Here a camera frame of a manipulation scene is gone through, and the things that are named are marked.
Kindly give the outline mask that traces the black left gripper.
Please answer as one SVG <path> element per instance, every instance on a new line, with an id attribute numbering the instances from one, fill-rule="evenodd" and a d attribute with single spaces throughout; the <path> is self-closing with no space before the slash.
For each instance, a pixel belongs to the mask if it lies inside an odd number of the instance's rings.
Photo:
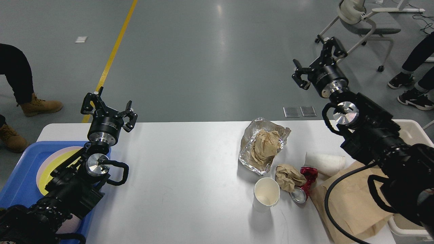
<path id="1" fill-rule="evenodd" d="M 138 115 L 133 111 L 132 101 L 129 100 L 125 110 L 117 113 L 117 118 L 108 117 L 108 107 L 101 98 L 103 89 L 101 86 L 98 91 L 85 95 L 80 113 L 93 119 L 87 135 L 88 140 L 102 141 L 113 146 L 118 143 L 122 128 L 128 133 L 134 129 Z"/>

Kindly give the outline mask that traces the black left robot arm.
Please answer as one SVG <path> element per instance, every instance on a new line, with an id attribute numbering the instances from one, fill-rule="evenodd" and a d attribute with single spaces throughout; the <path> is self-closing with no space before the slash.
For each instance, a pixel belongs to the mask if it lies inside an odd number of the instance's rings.
<path id="1" fill-rule="evenodd" d="M 118 143 L 121 130 L 134 129 L 138 115 L 127 102 L 124 111 L 108 107 L 101 99 L 103 87 L 87 93 L 81 113 L 93 120 L 87 135 L 88 142 L 50 173 L 45 186 L 47 194 L 31 207 L 20 204 L 1 211 L 1 243 L 59 244 L 62 240 L 86 243 L 80 233 L 59 233 L 66 220 L 73 216 L 84 218 L 103 198 L 104 184 L 125 184 L 129 166 L 110 160 L 110 147 Z"/>

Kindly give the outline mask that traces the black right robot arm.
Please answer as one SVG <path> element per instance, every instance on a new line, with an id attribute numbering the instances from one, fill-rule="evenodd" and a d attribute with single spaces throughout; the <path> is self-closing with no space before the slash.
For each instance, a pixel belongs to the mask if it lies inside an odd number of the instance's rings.
<path id="1" fill-rule="evenodd" d="M 341 148 L 363 167 L 350 171 L 332 182 L 324 197 L 328 219 L 344 236 L 360 244 L 364 241 L 346 232 L 334 220 L 329 209 L 333 188 L 342 180 L 378 166 L 386 177 L 368 176 L 368 187 L 378 207 L 400 214 L 422 226 L 433 237 L 433 148 L 425 144 L 408 145 L 399 136 L 400 126 L 392 114 L 361 93 L 348 87 L 349 81 L 338 68 L 336 58 L 347 57 L 335 37 L 318 39 L 323 44 L 320 56 L 309 67 L 293 60 L 293 80 L 299 88 L 315 87 L 319 96 L 330 100 L 321 116 L 327 128 L 342 136 Z"/>

